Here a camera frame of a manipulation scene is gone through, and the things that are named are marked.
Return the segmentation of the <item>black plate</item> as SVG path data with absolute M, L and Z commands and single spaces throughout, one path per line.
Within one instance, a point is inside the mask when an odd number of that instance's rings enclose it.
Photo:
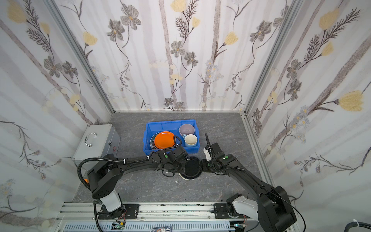
M 198 178 L 203 172 L 202 162 L 197 157 L 190 157 L 185 162 L 185 172 L 183 174 Z

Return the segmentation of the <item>orange plate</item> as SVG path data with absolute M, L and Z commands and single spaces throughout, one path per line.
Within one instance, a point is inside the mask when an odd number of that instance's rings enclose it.
M 175 145 L 174 134 L 170 131 L 162 131 L 154 138 L 154 146 L 158 149 L 166 149 Z

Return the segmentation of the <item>cream mug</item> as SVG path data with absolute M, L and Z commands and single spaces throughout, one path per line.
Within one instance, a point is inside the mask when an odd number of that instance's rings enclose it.
M 188 135 L 183 134 L 183 138 L 184 138 L 186 147 L 195 147 L 197 145 L 198 138 L 197 138 L 196 135 L 194 135 L 194 134 L 188 134 Z

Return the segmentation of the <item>purple bowl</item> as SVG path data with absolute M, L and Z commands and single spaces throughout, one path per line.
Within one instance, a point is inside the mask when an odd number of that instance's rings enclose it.
M 191 124 L 183 124 L 179 128 L 179 133 L 183 136 L 185 135 L 190 135 L 195 133 L 195 127 Z

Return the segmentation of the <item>green patterned plate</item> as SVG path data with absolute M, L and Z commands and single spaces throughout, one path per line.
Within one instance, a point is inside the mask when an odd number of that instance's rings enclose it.
M 151 137 L 151 139 L 150 139 L 150 148 L 152 149 L 152 150 L 155 150 L 157 147 L 155 146 L 155 144 L 154 144 L 154 140 L 155 140 L 155 138 L 156 138 L 156 136 L 157 136 L 157 133 L 156 134 L 154 134 L 152 137 Z

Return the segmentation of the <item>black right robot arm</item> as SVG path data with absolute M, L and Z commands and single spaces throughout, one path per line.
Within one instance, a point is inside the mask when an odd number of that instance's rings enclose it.
M 254 219 L 266 232 L 284 232 L 297 222 L 294 207 L 282 187 L 273 187 L 256 177 L 235 156 L 225 154 L 217 143 L 206 146 L 204 154 L 204 172 L 229 176 L 253 196 L 250 200 L 235 194 L 226 200 L 228 212 L 233 217 L 244 215 Z

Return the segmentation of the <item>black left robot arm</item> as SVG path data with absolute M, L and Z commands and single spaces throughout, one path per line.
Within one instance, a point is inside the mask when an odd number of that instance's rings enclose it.
M 140 159 L 118 159 L 112 155 L 104 158 L 92 158 L 97 163 L 88 172 L 88 179 L 83 180 L 92 198 L 102 204 L 108 213 L 124 211 L 124 204 L 116 192 L 118 181 L 128 174 L 144 171 L 162 171 L 171 173 L 184 173 L 188 153 L 183 147 L 165 149 L 151 152 L 150 155 Z

